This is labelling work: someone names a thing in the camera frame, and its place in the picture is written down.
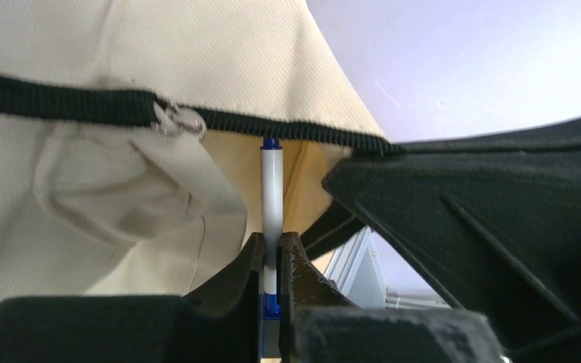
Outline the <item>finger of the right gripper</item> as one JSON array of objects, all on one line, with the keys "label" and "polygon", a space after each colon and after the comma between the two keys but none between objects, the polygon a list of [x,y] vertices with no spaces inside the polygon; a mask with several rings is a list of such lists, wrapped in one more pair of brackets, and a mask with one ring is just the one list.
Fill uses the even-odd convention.
[{"label": "finger of the right gripper", "polygon": [[544,153],[581,150],[581,117],[531,129],[402,145],[407,154]]},{"label": "finger of the right gripper", "polygon": [[581,362],[581,149],[361,152],[324,187],[310,257],[368,226],[515,362]]}]

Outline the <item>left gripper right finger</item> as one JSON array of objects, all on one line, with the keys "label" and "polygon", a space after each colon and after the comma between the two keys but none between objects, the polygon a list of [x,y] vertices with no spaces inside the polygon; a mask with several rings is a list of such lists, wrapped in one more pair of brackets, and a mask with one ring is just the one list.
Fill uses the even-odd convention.
[{"label": "left gripper right finger", "polygon": [[283,362],[500,362],[487,319],[465,310],[364,309],[309,261],[300,236],[278,242]]}]

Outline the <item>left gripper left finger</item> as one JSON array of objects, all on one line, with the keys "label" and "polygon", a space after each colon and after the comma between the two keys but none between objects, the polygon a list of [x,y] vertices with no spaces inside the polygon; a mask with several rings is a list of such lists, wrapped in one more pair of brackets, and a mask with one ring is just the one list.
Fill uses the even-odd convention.
[{"label": "left gripper left finger", "polygon": [[256,362],[263,236],[185,296],[0,302],[0,362]]}]

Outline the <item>blue capped white marker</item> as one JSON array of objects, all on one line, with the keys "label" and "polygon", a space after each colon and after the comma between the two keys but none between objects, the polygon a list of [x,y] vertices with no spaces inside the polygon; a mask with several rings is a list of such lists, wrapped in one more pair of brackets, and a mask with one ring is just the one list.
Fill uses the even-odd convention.
[{"label": "blue capped white marker", "polygon": [[263,265],[263,358],[279,358],[280,306],[278,304],[277,245],[283,234],[283,149],[278,139],[265,138],[261,156],[261,213],[265,241]]}]

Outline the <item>beige canvas backpack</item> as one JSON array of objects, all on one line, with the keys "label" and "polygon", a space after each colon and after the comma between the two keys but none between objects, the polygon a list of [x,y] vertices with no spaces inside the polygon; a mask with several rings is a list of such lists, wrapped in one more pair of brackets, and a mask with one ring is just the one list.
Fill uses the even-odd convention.
[{"label": "beige canvas backpack", "polygon": [[0,1],[0,303],[188,294],[261,229],[265,137],[300,233],[397,152],[304,1]]}]

